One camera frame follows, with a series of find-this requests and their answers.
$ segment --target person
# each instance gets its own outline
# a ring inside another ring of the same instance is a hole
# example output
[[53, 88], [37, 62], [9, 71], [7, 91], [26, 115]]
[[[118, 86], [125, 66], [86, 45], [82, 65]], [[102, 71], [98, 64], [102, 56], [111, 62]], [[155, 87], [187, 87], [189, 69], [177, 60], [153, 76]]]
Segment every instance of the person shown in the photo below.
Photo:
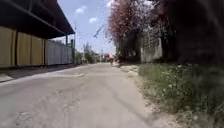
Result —
[[112, 65], [113, 64], [113, 55], [111, 53], [109, 54], [109, 59], [110, 59], [110, 64]]

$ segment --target concrete wall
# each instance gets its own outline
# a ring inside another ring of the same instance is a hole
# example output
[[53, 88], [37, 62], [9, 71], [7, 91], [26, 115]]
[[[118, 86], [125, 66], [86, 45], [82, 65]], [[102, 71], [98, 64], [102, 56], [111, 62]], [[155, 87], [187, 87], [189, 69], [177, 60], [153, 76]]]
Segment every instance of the concrete wall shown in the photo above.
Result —
[[0, 27], [0, 68], [70, 63], [71, 47]]
[[46, 41], [46, 57], [47, 65], [70, 64], [72, 63], [71, 48], [64, 44], [53, 41]]
[[139, 36], [141, 62], [148, 63], [159, 59], [163, 55], [162, 42], [160, 38], [153, 38], [145, 32]]
[[15, 31], [0, 27], [0, 68], [15, 65], [15, 35]]
[[32, 36], [31, 44], [31, 64], [34, 66], [44, 65], [43, 54], [44, 54], [44, 42], [43, 39]]
[[31, 66], [31, 35], [18, 33], [17, 65]]

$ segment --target street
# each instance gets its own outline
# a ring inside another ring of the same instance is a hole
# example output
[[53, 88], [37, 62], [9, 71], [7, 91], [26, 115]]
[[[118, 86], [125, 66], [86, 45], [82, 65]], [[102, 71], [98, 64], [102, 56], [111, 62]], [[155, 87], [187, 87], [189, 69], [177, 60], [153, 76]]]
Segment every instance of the street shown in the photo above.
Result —
[[0, 84], [1, 128], [146, 128], [137, 86], [96, 64]]

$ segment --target roof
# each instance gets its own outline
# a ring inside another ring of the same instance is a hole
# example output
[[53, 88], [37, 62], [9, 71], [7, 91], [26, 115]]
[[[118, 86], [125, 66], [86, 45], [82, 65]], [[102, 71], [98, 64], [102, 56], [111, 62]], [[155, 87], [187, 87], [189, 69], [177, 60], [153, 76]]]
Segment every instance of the roof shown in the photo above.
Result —
[[0, 26], [41, 38], [75, 34], [57, 0], [1, 0]]

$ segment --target yellow wall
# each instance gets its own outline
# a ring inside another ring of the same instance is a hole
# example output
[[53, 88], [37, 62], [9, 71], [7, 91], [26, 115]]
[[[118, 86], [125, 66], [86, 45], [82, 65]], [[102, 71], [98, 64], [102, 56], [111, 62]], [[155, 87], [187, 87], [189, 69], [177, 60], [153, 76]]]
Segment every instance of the yellow wall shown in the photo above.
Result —
[[31, 36], [20, 32], [17, 40], [17, 65], [31, 65]]
[[43, 39], [32, 36], [32, 45], [31, 45], [32, 49], [32, 57], [31, 57], [31, 61], [32, 61], [32, 65], [36, 66], [36, 65], [43, 65]]
[[0, 68], [14, 66], [15, 31], [0, 27]]

